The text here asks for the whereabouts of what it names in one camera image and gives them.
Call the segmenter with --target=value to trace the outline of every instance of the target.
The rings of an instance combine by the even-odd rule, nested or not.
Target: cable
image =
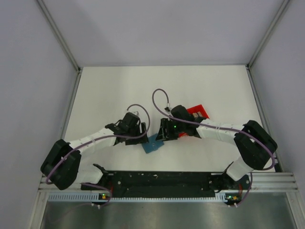
[[[90,183],[82,183],[82,185],[86,185],[86,186],[90,186],[90,187],[95,187],[95,188],[99,188],[99,189],[102,189],[102,190],[105,190],[105,191],[108,191],[110,193],[110,197],[109,199],[107,200],[107,202],[105,202],[104,204],[100,205],[101,207],[105,207],[106,205],[109,204],[109,201],[111,200],[112,198],[112,192],[105,188],[105,187],[102,187],[102,186],[99,186],[99,185],[94,185],[94,184],[90,184]],[[66,217],[68,214],[70,214],[72,211],[74,211],[75,209],[81,207],[81,206],[85,206],[85,205],[91,205],[92,206],[92,203],[82,203],[82,204],[78,204],[74,207],[72,207],[71,209],[69,209],[68,211],[66,211],[65,213],[63,213],[63,215],[61,217],[59,217],[58,219],[56,220],[52,220],[50,218],[50,210],[48,211],[48,221],[51,223],[51,224],[55,224],[57,223],[58,221],[62,220],[64,217]]]
[[[66,154],[66,155],[56,164],[56,166],[54,166],[54,168],[51,170],[51,172],[50,172],[50,173],[48,174],[48,176],[47,176],[46,184],[48,184],[48,185],[52,184],[52,182],[50,182],[51,176],[52,176],[53,173],[58,169],[58,167],[68,158],[68,156],[69,156],[71,153],[75,152],[76,150],[79,150],[80,148],[82,148],[82,147],[84,147],[84,146],[86,146],[86,145],[89,145],[89,144],[92,143],[93,141],[99,141],[99,140],[102,140],[102,139],[105,139],[105,138],[109,138],[109,137],[121,137],[121,138],[126,138],[126,139],[137,139],[137,138],[141,138],[141,137],[145,136],[145,135],[147,134],[147,132],[148,132],[150,126],[151,126],[151,118],[150,118],[150,116],[149,116],[147,110],[146,110],[142,105],[140,105],[140,104],[132,104],[132,105],[130,105],[130,106],[127,108],[127,110],[129,110],[129,109],[130,109],[131,107],[133,107],[133,106],[139,106],[140,108],[142,108],[142,109],[145,111],[145,113],[146,113],[146,115],[147,115],[147,118],[148,118],[148,126],[147,126],[146,131],[145,131],[143,134],[141,134],[141,135],[139,135],[139,136],[135,136],[135,137],[132,137],[132,136],[123,136],[123,135],[108,135],[108,136],[98,137],[98,138],[96,138],[96,139],[94,139],[94,140],[91,140],[91,141],[89,141],[89,142],[85,142],[84,144],[81,144],[80,146],[78,146],[78,147],[74,148],[73,150],[71,150],[70,152],[68,152],[68,153],[67,153],[67,154]]]
[[[228,131],[234,131],[234,132],[238,132],[238,133],[241,133],[241,134],[244,134],[246,135],[247,137],[253,139],[257,144],[259,144],[268,154],[269,156],[271,157],[271,160],[272,160],[272,164],[267,167],[267,168],[263,168],[262,170],[269,170],[271,168],[273,168],[275,166],[275,158],[273,156],[273,153],[261,142],[259,141],[256,137],[253,137],[252,135],[250,135],[249,133],[245,132],[245,131],[242,131],[242,130],[237,130],[237,129],[233,129],[233,128],[226,128],[226,127],[216,127],[216,126],[213,126],[213,125],[207,125],[207,124],[203,124],[203,123],[195,123],[195,122],[190,122],[190,121],[186,121],[186,120],[183,120],[183,119],[180,119],[180,118],[175,118],[175,117],[172,117],[166,113],[164,113],[157,105],[156,105],[156,102],[154,100],[154,95],[157,91],[162,91],[165,96],[166,96],[166,99],[167,99],[167,103],[169,104],[169,97],[166,93],[165,90],[161,89],[161,88],[157,88],[156,90],[154,90],[154,92],[152,93],[152,103],[154,105],[154,107],[161,113],[163,114],[164,116],[170,118],[170,119],[173,119],[173,120],[176,120],[176,121],[180,121],[180,122],[183,122],[183,123],[189,123],[189,124],[195,124],[195,125],[201,125],[201,126],[206,126],[208,128],[213,128],[213,129],[220,129],[220,130],[228,130]],[[252,175],[252,172],[250,172],[250,178],[251,178],[251,181],[250,181],[250,184],[249,184],[249,188],[247,189],[247,192],[245,193],[244,197],[242,198],[242,200],[236,204],[236,205],[232,205],[232,206],[235,206],[235,207],[238,207],[240,206],[244,200],[247,198],[247,196],[249,195],[249,192],[250,192],[250,189],[252,187],[252,182],[253,182],[253,175]]]

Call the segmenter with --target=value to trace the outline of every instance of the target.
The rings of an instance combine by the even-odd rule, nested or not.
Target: red container
[[[202,117],[210,118],[202,105],[197,105],[197,106],[191,107],[191,108],[186,109],[186,110],[191,115],[193,115],[194,113],[199,113],[200,112]],[[179,137],[182,137],[182,136],[187,136],[187,134],[186,133],[179,134]]]

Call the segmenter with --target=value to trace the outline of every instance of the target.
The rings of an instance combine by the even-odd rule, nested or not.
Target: white tabletop
[[[65,140],[84,137],[115,123],[134,103],[143,105],[151,116],[148,136],[157,133],[163,116],[152,104],[156,88],[168,93],[171,107],[202,104],[215,121],[261,123],[244,66],[85,67]],[[161,92],[155,99],[160,108],[165,107],[166,98]],[[132,110],[139,111],[141,120],[147,122],[140,108]],[[223,171],[239,155],[237,148],[228,143],[183,137],[165,142],[149,154],[141,145],[118,144],[97,152],[87,163],[97,163],[107,170]]]

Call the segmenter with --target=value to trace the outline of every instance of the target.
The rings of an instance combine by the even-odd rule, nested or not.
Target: table surface
[[[163,116],[152,104],[156,88],[168,93],[171,107],[202,104],[215,121],[261,123],[245,66],[85,67],[65,140],[84,137],[115,123],[134,103],[143,105],[151,116],[148,136],[157,133]],[[155,99],[160,108],[165,107],[166,98],[161,92]],[[132,111],[139,111],[141,120],[147,122],[140,108]],[[183,137],[165,142],[149,154],[141,145],[118,144],[95,153],[85,163],[97,163],[107,170],[223,171],[239,155],[238,149],[228,143]]]

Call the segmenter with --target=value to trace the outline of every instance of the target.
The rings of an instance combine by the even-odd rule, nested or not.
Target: metal edge
[[[32,209],[32,215],[28,224],[28,229],[39,229],[41,227],[48,198],[48,193],[37,193],[35,204]]]
[[[286,13],[290,3],[292,1],[291,0],[283,0],[280,8],[278,9],[275,17],[273,18],[273,20],[271,21],[265,35],[263,36],[263,38],[261,39],[258,47],[256,48],[253,56],[251,57],[250,61],[249,61],[249,68],[252,68],[252,66],[254,65],[255,61],[257,60],[258,56],[261,54],[261,52],[263,51],[264,47],[266,46],[266,44],[268,43],[268,41],[270,40],[270,37],[272,36],[275,28],[277,27],[277,25],[279,24],[280,20],[282,19],[282,17],[284,16],[284,14]]]
[[[298,229],[305,229],[305,208],[300,193],[287,193],[292,216]]]
[[[77,89],[78,89],[78,86],[79,86],[80,80],[81,80],[81,74],[82,74],[82,69],[80,69],[80,71],[78,72],[78,74],[75,78],[74,87],[73,87],[73,90],[72,90],[72,93],[71,93],[71,96],[70,96],[70,101],[69,101],[69,105],[68,105],[67,110],[66,110],[66,115],[65,115],[65,118],[64,118],[64,122],[61,125],[61,134],[60,134],[59,138],[64,138],[65,135],[66,135],[68,124],[69,124],[69,119],[70,119],[70,116],[71,116],[73,104],[74,104],[76,93],[77,93]]]
[[[72,52],[70,51],[66,41],[64,40],[61,32],[59,31],[58,27],[56,26],[56,23],[53,20],[46,4],[44,3],[43,0],[35,0],[35,2],[37,3],[39,9],[41,10],[41,12],[44,16],[44,18],[46,19],[47,23],[49,24],[55,38],[57,39],[59,45],[61,46],[63,52],[65,53],[65,55],[67,56],[67,58],[69,59],[69,61],[73,65],[73,67],[75,68],[75,70],[79,72],[80,67],[77,64],[77,62],[76,62]]]
[[[247,74],[248,74],[248,77],[249,77],[249,81],[250,81],[250,85],[251,85],[251,88],[252,88],[252,92],[253,92],[253,95],[254,95],[254,99],[255,99],[255,102],[256,102],[257,110],[258,110],[259,116],[260,116],[261,121],[262,121],[263,128],[270,135],[272,135],[272,129],[270,128],[268,117],[265,114],[264,106],[262,104],[262,99],[261,99],[261,96],[259,95],[259,91],[257,90],[255,79],[253,77],[251,69],[249,69],[249,67],[246,66],[246,70],[247,70]],[[278,164],[280,166],[280,169],[285,172],[284,168],[282,167],[282,161],[283,160],[281,158],[279,150],[275,151],[275,155],[276,155],[276,160],[277,160],[277,162],[278,162]]]

